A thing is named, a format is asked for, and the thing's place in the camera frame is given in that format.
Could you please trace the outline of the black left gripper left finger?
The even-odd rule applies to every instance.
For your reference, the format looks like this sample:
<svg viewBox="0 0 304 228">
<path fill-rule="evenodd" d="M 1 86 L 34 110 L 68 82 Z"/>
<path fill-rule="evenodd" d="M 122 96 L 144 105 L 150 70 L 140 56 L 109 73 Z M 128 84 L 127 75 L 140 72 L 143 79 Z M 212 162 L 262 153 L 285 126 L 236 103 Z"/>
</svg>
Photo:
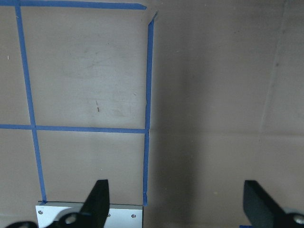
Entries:
<svg viewBox="0 0 304 228">
<path fill-rule="evenodd" d="M 79 212 L 71 212 L 53 221 L 49 228 L 103 228 L 110 208 L 108 180 L 98 180 Z"/>
</svg>

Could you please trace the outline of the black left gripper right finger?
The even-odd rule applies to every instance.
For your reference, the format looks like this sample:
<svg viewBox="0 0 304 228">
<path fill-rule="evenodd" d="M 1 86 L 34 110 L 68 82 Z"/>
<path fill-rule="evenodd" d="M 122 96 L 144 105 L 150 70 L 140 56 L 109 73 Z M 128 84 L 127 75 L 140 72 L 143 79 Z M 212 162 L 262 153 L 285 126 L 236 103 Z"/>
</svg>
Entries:
<svg viewBox="0 0 304 228">
<path fill-rule="evenodd" d="M 302 228 L 304 215 L 286 212 L 256 180 L 246 180 L 243 211 L 254 228 Z"/>
</svg>

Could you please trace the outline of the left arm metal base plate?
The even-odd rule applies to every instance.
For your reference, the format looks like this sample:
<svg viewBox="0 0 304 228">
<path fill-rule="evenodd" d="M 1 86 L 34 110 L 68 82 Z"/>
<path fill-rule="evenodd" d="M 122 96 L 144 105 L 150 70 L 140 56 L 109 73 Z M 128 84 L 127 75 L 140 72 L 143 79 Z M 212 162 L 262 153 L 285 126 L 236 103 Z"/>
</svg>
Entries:
<svg viewBox="0 0 304 228">
<path fill-rule="evenodd" d="M 79 202 L 47 202 L 36 205 L 38 226 L 45 228 L 54 221 L 72 212 L 79 212 L 82 203 Z M 106 228 L 142 228 L 143 207 L 137 205 L 111 204 Z"/>
</svg>

